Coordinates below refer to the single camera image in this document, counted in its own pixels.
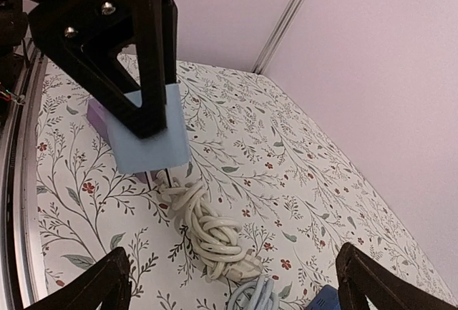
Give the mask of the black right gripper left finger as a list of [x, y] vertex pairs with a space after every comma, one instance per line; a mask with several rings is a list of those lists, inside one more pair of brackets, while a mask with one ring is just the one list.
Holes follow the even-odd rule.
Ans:
[[53, 294], [29, 309], [128, 309], [132, 282], [130, 262], [123, 247], [116, 247], [104, 258]]

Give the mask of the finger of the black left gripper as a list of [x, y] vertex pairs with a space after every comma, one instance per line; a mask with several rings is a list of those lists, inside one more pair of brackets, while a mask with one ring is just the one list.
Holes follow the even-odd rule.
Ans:
[[29, 15], [36, 46], [139, 138], [166, 126], [175, 23], [171, 0], [47, 0]]

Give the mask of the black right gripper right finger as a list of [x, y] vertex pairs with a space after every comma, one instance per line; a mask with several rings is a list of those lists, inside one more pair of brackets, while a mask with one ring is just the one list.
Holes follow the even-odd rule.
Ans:
[[338, 298], [342, 309], [456, 309], [395, 276], [351, 243], [336, 257]]

